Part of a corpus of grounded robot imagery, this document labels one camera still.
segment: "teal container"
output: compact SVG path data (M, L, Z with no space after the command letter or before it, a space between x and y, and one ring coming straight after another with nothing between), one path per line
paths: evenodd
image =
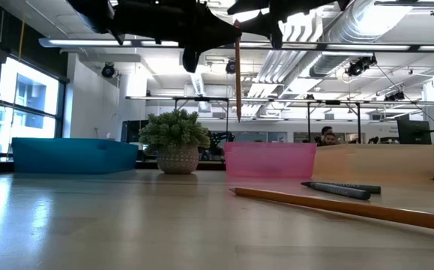
M13 138L15 173L105 174L134 170L138 146L107 139Z

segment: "pink plastic container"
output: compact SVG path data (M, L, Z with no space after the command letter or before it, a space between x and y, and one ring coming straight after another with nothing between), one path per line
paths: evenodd
M226 174L309 179L313 174L315 153L313 143L227 142Z

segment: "woven pot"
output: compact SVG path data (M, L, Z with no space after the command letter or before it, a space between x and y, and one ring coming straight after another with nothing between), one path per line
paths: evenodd
M159 150L157 163L160 170L168 174L189 174L199 164L199 150L196 146L182 146L175 150Z

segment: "desk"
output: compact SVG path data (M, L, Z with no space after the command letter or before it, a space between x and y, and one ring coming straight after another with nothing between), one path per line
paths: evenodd
M370 203L434 212L434 181L379 184ZM247 199L234 186L351 200L225 172L0 175L0 270L434 269L434 230Z

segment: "pencil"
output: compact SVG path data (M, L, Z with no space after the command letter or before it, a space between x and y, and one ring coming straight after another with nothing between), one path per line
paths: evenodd
M296 196L286 193L242 187L230 188L230 191L243 197L288 203L296 206L305 206L434 229L434 214L423 211L412 211L356 202L340 202L332 199L321 199L312 196Z

